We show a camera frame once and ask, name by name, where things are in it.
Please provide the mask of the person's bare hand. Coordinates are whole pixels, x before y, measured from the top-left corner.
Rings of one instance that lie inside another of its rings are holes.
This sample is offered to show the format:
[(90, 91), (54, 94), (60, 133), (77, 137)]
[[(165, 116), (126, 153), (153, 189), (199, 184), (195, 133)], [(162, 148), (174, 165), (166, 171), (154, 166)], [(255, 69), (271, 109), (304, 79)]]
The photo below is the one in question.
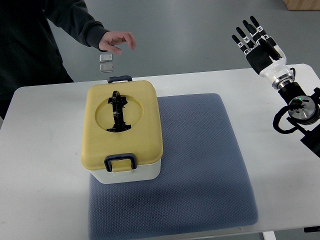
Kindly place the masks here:
[(136, 39), (131, 32), (108, 31), (100, 39), (98, 49), (101, 51), (107, 51), (113, 54), (121, 55), (122, 50), (117, 46), (123, 43), (127, 43), (131, 50), (136, 49)]

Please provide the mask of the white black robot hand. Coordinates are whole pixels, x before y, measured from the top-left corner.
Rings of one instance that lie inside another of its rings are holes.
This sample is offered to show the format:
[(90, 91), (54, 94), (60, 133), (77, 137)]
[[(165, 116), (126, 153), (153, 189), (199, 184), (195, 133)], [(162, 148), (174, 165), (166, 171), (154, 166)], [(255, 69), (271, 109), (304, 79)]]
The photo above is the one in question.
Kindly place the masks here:
[(288, 68), (285, 53), (257, 19), (250, 16), (250, 21), (242, 21), (247, 33), (236, 27), (238, 36), (233, 34), (231, 37), (251, 68), (267, 78), (274, 89), (280, 90), (295, 81), (295, 70)]

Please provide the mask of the dark sleeved forearm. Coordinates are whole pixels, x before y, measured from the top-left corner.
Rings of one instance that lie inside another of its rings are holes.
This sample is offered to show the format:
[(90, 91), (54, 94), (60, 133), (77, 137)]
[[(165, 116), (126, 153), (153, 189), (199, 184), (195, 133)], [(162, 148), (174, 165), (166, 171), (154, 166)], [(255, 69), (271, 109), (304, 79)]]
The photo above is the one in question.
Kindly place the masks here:
[(44, 15), (55, 26), (79, 43), (99, 49), (99, 43), (108, 30), (89, 14), (85, 1), (41, 0), (40, 3)]

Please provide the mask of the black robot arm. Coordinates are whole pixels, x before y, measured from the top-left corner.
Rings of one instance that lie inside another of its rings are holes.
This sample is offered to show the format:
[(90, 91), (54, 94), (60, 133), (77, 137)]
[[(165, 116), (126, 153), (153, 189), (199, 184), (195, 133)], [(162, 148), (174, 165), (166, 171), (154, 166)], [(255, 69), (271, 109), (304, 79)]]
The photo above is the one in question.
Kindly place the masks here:
[[(316, 87), (312, 95), (306, 95), (297, 82), (289, 82), (278, 90), (280, 96), (287, 103), (273, 118), (273, 128), (280, 134), (292, 134), (300, 131), (304, 137), (300, 141), (316, 156), (320, 155), (320, 126), (312, 130), (306, 130), (308, 126), (320, 120), (320, 89)], [(282, 129), (280, 121), (284, 114), (288, 114), (286, 120), (293, 126), (291, 129)]]

